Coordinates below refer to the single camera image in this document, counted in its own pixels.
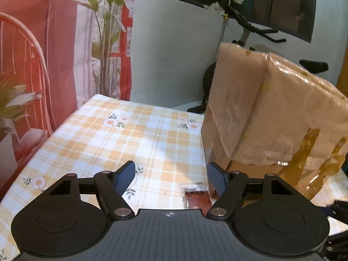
chair backrest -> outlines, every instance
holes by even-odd
[[[23,23],[0,12],[0,75],[9,72],[16,75],[15,85],[25,85],[26,93],[41,95],[24,105],[28,116],[15,122],[19,138],[32,128],[48,131],[50,135],[49,79],[42,48]]]

white wall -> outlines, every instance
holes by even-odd
[[[177,0],[135,0],[132,36],[131,101],[174,107],[202,99],[202,78],[214,61],[222,17]],[[239,39],[243,29],[235,20],[227,25],[224,42]],[[348,0],[317,0],[312,42],[286,33],[276,44],[251,34],[246,47],[274,52],[292,62],[327,62],[320,76],[336,84],[348,32]]]

flower pattern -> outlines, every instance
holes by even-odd
[[[106,127],[117,127],[117,128],[126,128],[126,123],[129,122],[129,117],[125,115],[116,115],[112,114],[107,119],[103,121],[103,125]]]
[[[187,119],[185,117],[179,117],[179,122],[186,123]]]
[[[200,126],[199,126],[199,124],[197,124],[195,122],[189,122],[189,123],[187,123],[187,128],[194,130],[194,131],[197,131],[198,129],[200,129]]]
[[[0,253],[0,261],[5,261],[5,260],[7,260],[7,256],[5,256],[5,251],[4,249],[2,249]]]
[[[116,124],[118,124],[118,120],[115,120],[115,119],[106,119],[103,121],[103,124],[106,126],[106,127],[112,127]]]
[[[129,188],[126,189],[124,195],[127,196],[128,200],[130,200],[133,196],[135,196],[136,190],[133,189],[133,186],[136,185],[137,181],[138,181],[138,176],[143,173],[144,168],[140,168],[138,167],[138,169],[135,170],[135,177],[132,180],[132,182],[129,185]]]
[[[26,184],[26,185],[31,184],[34,189],[36,189],[36,190],[40,189],[41,192],[44,191],[43,188],[46,185],[46,180],[44,177],[39,176],[39,177],[35,177],[33,179],[31,179],[30,177],[25,177],[25,178],[23,178],[23,180],[24,180],[24,184]]]
[[[185,118],[185,117],[179,117],[178,118],[179,124],[178,128],[182,129],[189,129],[191,131],[200,131],[201,125],[197,123],[197,119],[193,118]]]

checkered tablecloth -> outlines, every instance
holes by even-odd
[[[179,184],[207,184],[202,122],[197,114],[94,96],[48,139],[2,200],[0,261],[19,253],[10,231],[13,217],[69,172],[92,177],[133,160],[136,176],[123,198],[135,212],[183,208]],[[347,181],[342,173],[331,177],[313,202],[348,200]],[[94,196],[82,199],[97,205]],[[331,224],[336,232],[346,229]]]

pink chair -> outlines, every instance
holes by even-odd
[[[23,23],[0,12],[0,94],[6,89],[14,92],[9,99],[3,98],[6,103],[1,105],[22,111],[11,114],[11,110],[4,112],[0,106],[0,131],[3,134],[0,143],[5,137],[8,142],[8,136],[11,136],[13,153],[4,155],[14,156],[16,162],[14,166],[2,166],[0,162],[0,177],[6,180],[3,186],[0,181],[0,199],[53,132],[49,79],[41,46]],[[4,161],[13,162],[11,158]]]

